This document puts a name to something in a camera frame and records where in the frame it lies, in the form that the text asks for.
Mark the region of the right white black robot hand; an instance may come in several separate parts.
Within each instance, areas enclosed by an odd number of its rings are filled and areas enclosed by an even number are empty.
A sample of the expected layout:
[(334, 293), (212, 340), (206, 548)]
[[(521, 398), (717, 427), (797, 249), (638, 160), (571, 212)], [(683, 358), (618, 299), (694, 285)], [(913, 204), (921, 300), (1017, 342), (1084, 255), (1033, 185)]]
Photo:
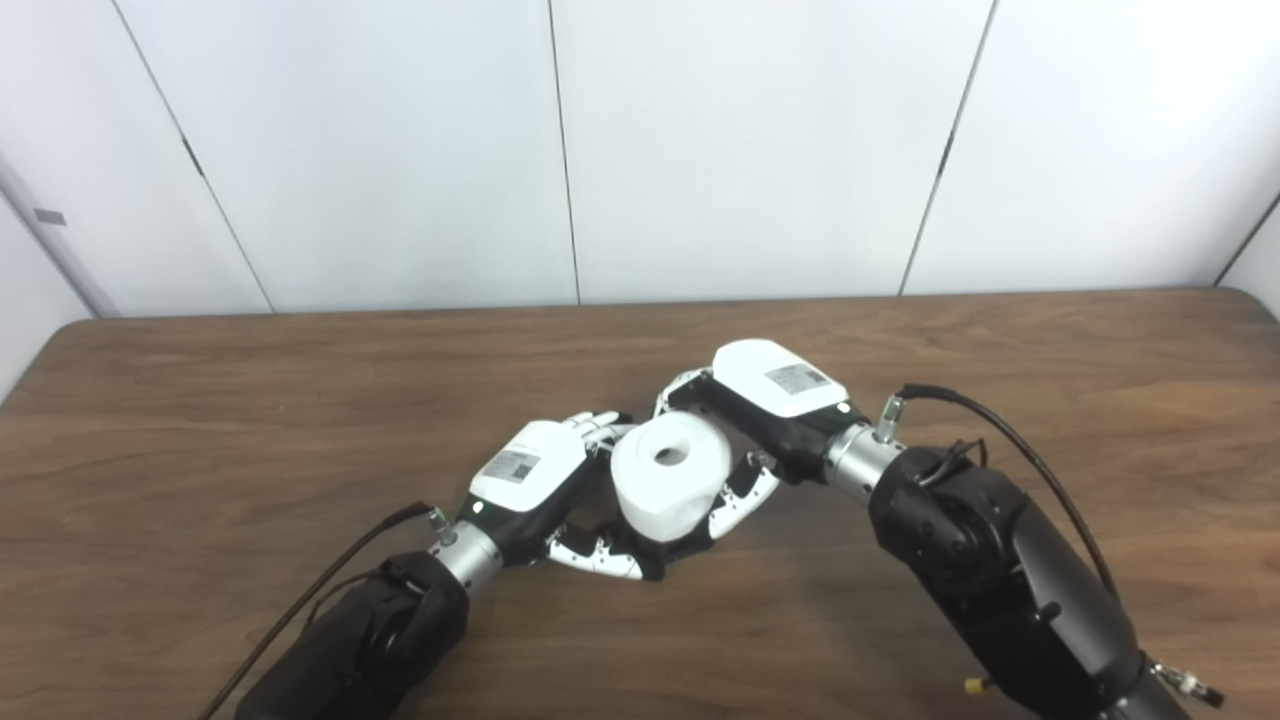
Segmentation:
[(826, 484), (828, 452), (867, 424), (844, 384), (772, 340), (736, 340), (704, 368), (684, 372), (657, 396), (652, 415), (698, 410), (745, 436), (774, 460), (783, 483)]

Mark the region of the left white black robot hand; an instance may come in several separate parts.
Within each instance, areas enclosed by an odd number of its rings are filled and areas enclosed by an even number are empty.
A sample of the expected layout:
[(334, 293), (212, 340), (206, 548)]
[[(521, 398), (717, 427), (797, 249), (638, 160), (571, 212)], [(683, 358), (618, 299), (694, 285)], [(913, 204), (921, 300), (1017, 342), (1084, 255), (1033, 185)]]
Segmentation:
[(442, 560), (475, 591), (503, 568), (547, 557), (634, 428), (617, 411), (527, 423), (471, 479), (456, 518), (457, 542)]

